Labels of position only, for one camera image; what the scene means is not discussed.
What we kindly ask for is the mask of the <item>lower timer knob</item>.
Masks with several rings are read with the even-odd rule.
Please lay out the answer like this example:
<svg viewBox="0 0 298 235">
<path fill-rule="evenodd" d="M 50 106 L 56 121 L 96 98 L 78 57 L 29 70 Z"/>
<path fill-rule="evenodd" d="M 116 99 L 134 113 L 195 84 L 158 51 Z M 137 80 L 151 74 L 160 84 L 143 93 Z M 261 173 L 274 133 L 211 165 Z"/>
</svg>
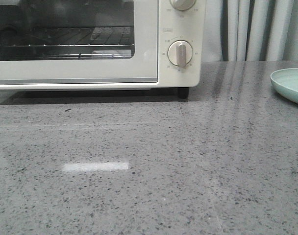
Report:
<svg viewBox="0 0 298 235">
<path fill-rule="evenodd" d="M 187 41 L 178 40 L 169 46 L 167 56 L 173 65 L 184 68 L 192 59 L 193 48 Z"/>
</svg>

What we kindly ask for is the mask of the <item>grey white curtain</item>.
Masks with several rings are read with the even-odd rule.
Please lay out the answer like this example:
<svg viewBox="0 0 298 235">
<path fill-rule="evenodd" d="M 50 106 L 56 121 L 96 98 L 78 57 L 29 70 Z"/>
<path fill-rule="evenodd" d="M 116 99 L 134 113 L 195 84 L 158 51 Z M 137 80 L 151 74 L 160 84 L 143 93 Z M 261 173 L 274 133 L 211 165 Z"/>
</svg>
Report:
<svg viewBox="0 0 298 235">
<path fill-rule="evenodd" d="M 202 61 L 298 61 L 298 0 L 208 0 Z"/>
</svg>

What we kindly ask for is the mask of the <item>light green plate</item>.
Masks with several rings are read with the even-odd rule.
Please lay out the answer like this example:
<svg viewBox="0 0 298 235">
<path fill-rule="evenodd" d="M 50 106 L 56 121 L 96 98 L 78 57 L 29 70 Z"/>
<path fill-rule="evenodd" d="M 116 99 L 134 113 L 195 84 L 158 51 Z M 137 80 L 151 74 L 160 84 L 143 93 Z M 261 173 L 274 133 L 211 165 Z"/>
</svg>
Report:
<svg viewBox="0 0 298 235">
<path fill-rule="evenodd" d="M 298 104 L 298 68 L 277 70 L 270 77 L 273 88 L 281 96 Z"/>
</svg>

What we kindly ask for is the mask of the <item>upper temperature knob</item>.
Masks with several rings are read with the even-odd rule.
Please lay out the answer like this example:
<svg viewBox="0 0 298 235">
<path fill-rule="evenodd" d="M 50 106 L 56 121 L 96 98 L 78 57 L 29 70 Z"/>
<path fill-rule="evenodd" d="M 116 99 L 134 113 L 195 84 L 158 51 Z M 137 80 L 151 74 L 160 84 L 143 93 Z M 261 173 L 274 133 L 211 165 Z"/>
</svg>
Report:
<svg viewBox="0 0 298 235">
<path fill-rule="evenodd" d="M 179 11 L 186 11 L 192 8 L 196 0 L 170 0 L 172 7 Z"/>
</svg>

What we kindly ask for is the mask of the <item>cream white toaster oven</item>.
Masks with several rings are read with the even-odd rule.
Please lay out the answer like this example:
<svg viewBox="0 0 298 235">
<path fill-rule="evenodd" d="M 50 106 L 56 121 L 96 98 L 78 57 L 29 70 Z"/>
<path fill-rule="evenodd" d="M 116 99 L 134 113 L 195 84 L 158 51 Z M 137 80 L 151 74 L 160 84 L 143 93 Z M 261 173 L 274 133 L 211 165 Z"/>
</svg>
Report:
<svg viewBox="0 0 298 235">
<path fill-rule="evenodd" d="M 169 0 L 158 1 L 157 81 L 98 84 L 0 85 L 0 91 L 102 91 L 149 90 L 152 88 L 194 87 L 200 81 L 201 53 L 206 2 L 197 0 L 192 8 L 179 11 Z M 167 56 L 169 46 L 178 40 L 193 48 L 191 61 L 184 68 L 173 65 Z"/>
</svg>

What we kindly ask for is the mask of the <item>black oven foot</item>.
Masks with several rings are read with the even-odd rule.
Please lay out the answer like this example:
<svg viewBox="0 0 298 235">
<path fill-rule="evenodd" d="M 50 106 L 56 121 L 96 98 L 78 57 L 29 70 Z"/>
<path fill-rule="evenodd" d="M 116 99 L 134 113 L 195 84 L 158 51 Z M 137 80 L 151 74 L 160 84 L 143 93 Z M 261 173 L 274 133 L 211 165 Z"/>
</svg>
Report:
<svg viewBox="0 0 298 235">
<path fill-rule="evenodd" d="M 177 88 L 177 96 L 181 99 L 187 99 L 189 95 L 189 88 L 188 87 L 179 87 Z"/>
</svg>

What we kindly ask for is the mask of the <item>glass oven door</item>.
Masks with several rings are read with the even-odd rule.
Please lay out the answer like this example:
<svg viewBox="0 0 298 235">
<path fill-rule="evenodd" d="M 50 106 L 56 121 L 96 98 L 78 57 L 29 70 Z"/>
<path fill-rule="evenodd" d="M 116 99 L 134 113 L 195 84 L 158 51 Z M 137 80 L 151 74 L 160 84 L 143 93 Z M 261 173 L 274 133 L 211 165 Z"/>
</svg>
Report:
<svg viewBox="0 0 298 235">
<path fill-rule="evenodd" d="M 0 61 L 0 85 L 157 81 L 158 1 L 0 0 L 0 32 L 34 27 L 132 27 L 130 59 Z"/>
</svg>

